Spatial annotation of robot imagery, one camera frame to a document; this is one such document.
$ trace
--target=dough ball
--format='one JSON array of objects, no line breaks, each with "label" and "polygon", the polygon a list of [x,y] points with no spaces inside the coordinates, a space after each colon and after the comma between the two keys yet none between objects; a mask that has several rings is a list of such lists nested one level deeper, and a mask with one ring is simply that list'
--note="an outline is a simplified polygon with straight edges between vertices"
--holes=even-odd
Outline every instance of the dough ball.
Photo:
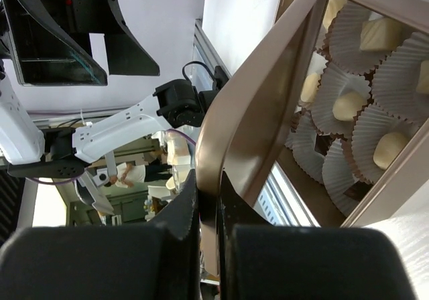
[{"label": "dough ball", "polygon": [[334,103],[332,113],[339,121],[353,121],[353,117],[367,104],[367,100],[359,93],[352,91],[339,96]]},{"label": "dough ball", "polygon": [[374,151],[374,163],[385,171],[408,142],[407,137],[397,132],[382,136]]},{"label": "dough ball", "polygon": [[323,17],[323,26],[328,31],[330,24],[335,19],[337,13],[344,7],[347,0],[329,0]]},{"label": "dough ball", "polygon": [[429,60],[425,60],[420,64],[420,76],[416,92],[419,94],[429,94]]},{"label": "dough ball", "polygon": [[302,86],[301,91],[301,101],[303,102],[314,102],[314,98],[316,98],[316,93],[318,90],[320,75],[317,73],[313,73],[304,81],[304,85]]},{"label": "dough ball", "polygon": [[362,24],[362,51],[393,51],[401,44],[401,24],[388,17]]}]

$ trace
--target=paper cupcake liner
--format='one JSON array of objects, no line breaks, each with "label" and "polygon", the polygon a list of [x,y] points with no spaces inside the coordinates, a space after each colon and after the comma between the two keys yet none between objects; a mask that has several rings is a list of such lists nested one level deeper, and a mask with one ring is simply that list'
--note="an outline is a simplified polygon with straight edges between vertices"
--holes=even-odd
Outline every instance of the paper cupcake liner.
[{"label": "paper cupcake liner", "polygon": [[351,151],[351,140],[341,141],[341,148],[343,148],[343,155],[346,159],[347,164],[349,165],[353,176],[355,176],[359,181],[363,181],[366,184],[370,184],[371,182],[366,179],[359,168],[357,168],[355,159],[353,158],[353,153]]},{"label": "paper cupcake liner", "polygon": [[351,137],[353,121],[339,121],[332,112],[337,98],[351,91],[358,92],[366,100],[371,98],[369,81],[363,76],[348,74],[334,63],[329,63],[320,79],[319,90],[312,106],[312,118],[321,133]]},{"label": "paper cupcake liner", "polygon": [[284,144],[286,146],[286,148],[291,149],[291,150],[293,149],[294,136],[295,136],[295,133],[289,132],[288,138],[286,138],[286,142]]},{"label": "paper cupcake liner", "polygon": [[298,125],[300,123],[300,119],[301,119],[302,115],[305,114],[305,112],[306,112],[306,110],[302,109],[301,111],[295,112],[294,115],[292,116],[292,120],[290,123],[289,135],[286,138],[286,142],[284,144],[288,149],[292,149],[296,129],[298,128]]},{"label": "paper cupcake liner", "polygon": [[[326,68],[327,63],[328,60],[324,56],[318,54],[317,52],[313,52],[306,77],[313,73],[322,74],[323,70]],[[303,102],[301,101],[301,98],[298,100],[298,106],[302,108],[310,110],[312,105],[312,102]]]},{"label": "paper cupcake liner", "polygon": [[373,160],[375,148],[382,136],[397,131],[411,139],[418,127],[389,116],[380,107],[370,104],[357,119],[351,141],[353,160],[362,176],[375,183],[383,175]]},{"label": "paper cupcake liner", "polygon": [[330,54],[330,49],[329,49],[329,41],[330,38],[332,36],[332,29],[335,26],[335,22],[336,22],[336,17],[333,19],[332,23],[329,26],[328,31],[325,33],[324,35],[324,39],[323,39],[323,45],[321,47],[321,54],[329,61],[332,61],[332,56]]},{"label": "paper cupcake liner", "polygon": [[344,194],[358,179],[353,176],[347,163],[341,140],[336,139],[329,148],[322,168],[323,182],[329,197],[345,216],[356,208],[359,202]]},{"label": "paper cupcake liner", "polygon": [[429,60],[429,36],[413,33],[380,65],[373,78],[374,101],[389,115],[417,125],[429,117],[429,95],[416,92],[424,60]]},{"label": "paper cupcake liner", "polygon": [[371,10],[348,2],[332,24],[328,41],[330,56],[339,67],[351,74],[369,73],[390,54],[360,50],[362,23],[371,14]]},{"label": "paper cupcake liner", "polygon": [[312,179],[323,183],[322,166],[324,156],[314,150],[317,133],[314,130],[310,112],[306,112],[300,119],[300,124],[294,134],[292,151],[296,163]]},{"label": "paper cupcake liner", "polygon": [[326,33],[327,33],[327,30],[322,25],[320,27],[319,34],[317,35],[317,39],[316,39],[316,45],[315,45],[316,51],[323,50],[325,48],[324,40],[326,39]]}]

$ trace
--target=wall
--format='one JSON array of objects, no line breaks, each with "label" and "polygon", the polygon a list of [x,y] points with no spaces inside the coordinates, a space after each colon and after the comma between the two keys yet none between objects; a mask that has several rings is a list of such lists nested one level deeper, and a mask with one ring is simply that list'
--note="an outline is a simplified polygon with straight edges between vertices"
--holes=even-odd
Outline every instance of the wall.
[{"label": "wall", "polygon": [[[109,76],[107,87],[22,87],[10,60],[5,68],[27,110],[76,111],[131,106],[152,95],[154,88],[181,78],[192,60],[194,22],[202,16],[204,0],[119,0],[134,36],[160,65],[160,77]],[[93,35],[95,59],[107,70],[102,35]]]},{"label": "wall", "polygon": [[131,194],[136,192],[146,192],[147,186],[165,186],[166,181],[152,181],[150,183],[135,183],[131,188],[117,187],[112,185],[111,187],[100,187],[100,190],[109,198],[115,196],[121,196],[124,194]]},{"label": "wall", "polygon": [[279,0],[205,0],[202,28],[234,74],[274,23]]},{"label": "wall", "polygon": [[429,181],[390,219],[370,225],[395,244],[419,299],[429,299]]},{"label": "wall", "polygon": [[[51,179],[41,178],[44,182]],[[32,226],[65,226],[68,205],[62,199],[56,186],[38,185]]]},{"label": "wall", "polygon": [[32,227],[37,192],[37,183],[34,183],[33,181],[29,181],[27,179],[25,181],[24,191],[22,194],[21,208],[19,209],[17,228]]},{"label": "wall", "polygon": [[156,141],[153,139],[140,138],[124,146],[121,146],[118,149],[115,149],[113,152],[115,153],[115,156],[145,153],[146,151],[154,150],[154,144],[156,144]]}]

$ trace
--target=white robotic arm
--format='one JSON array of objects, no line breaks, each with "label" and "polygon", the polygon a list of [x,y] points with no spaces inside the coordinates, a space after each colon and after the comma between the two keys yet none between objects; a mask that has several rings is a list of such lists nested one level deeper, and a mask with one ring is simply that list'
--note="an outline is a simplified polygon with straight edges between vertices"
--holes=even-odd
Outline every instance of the white robotic arm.
[{"label": "white robotic arm", "polygon": [[11,164],[35,163],[45,151],[43,132],[21,106],[10,79],[0,74],[0,149]]},{"label": "white robotic arm", "polygon": [[93,163],[114,149],[157,131],[171,128],[163,117],[155,114],[156,97],[149,96],[124,111],[91,126],[79,127],[73,134],[74,154],[77,158]]}]

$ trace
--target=purple cable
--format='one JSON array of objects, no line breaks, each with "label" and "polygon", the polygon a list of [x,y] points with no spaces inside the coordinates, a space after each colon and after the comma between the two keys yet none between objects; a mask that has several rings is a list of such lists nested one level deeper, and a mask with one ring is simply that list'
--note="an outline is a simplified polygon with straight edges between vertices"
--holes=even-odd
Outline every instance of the purple cable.
[{"label": "purple cable", "polygon": [[74,181],[76,181],[78,178],[77,177],[73,177],[70,179],[67,179],[66,181],[57,181],[57,182],[50,182],[50,181],[41,181],[37,178],[32,178],[32,177],[27,177],[27,179],[29,179],[30,181],[33,181],[37,184],[43,184],[43,185],[51,185],[51,186],[57,186],[57,185],[64,185],[64,184],[68,184],[68,183],[72,183]]},{"label": "purple cable", "polygon": [[167,132],[179,134],[180,136],[185,138],[188,141],[188,143],[190,143],[191,145],[193,146],[196,145],[194,139],[190,138],[187,134],[183,133],[182,131],[178,131],[177,129],[168,129]]}]

